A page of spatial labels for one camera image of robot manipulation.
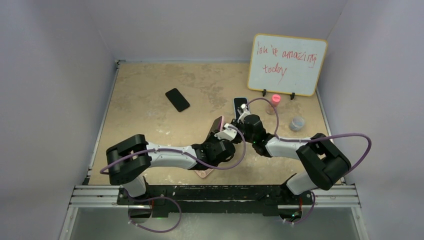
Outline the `black phone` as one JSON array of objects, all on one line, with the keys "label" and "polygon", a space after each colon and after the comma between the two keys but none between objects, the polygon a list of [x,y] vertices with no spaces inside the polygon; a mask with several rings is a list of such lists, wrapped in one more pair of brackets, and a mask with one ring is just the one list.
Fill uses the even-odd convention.
[{"label": "black phone", "polygon": [[182,112],[190,107],[190,103],[177,88],[167,91],[165,96],[178,112]]}]

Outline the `pink phone case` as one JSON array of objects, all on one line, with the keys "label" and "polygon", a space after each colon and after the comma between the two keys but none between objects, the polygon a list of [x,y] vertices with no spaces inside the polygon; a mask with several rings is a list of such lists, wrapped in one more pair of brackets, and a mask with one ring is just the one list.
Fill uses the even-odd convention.
[{"label": "pink phone case", "polygon": [[213,169],[206,169],[206,170],[195,170],[194,172],[202,179],[206,178],[211,172],[213,171]]}]

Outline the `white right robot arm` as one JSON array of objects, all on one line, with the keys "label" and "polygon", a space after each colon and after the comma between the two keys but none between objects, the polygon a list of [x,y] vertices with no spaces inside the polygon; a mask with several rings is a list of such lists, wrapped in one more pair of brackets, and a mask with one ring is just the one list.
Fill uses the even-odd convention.
[{"label": "white right robot arm", "polygon": [[324,134],[311,138],[280,139],[266,131],[260,117],[249,114],[243,120],[232,120],[255,152],[264,157],[299,160],[304,171],[283,183],[280,196],[288,204],[294,203],[304,192],[329,190],[351,169],[349,159]]}]

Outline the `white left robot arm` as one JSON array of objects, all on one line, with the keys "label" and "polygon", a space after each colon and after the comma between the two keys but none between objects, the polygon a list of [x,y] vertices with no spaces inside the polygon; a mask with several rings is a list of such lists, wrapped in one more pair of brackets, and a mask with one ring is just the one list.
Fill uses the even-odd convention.
[{"label": "white left robot arm", "polygon": [[208,137],[203,143],[185,147],[164,147],[136,134],[106,150],[107,166],[100,173],[109,177],[112,186],[123,186],[138,205],[146,203],[149,191],[142,173],[148,168],[172,167],[190,171],[219,169],[236,153],[226,139]]}]

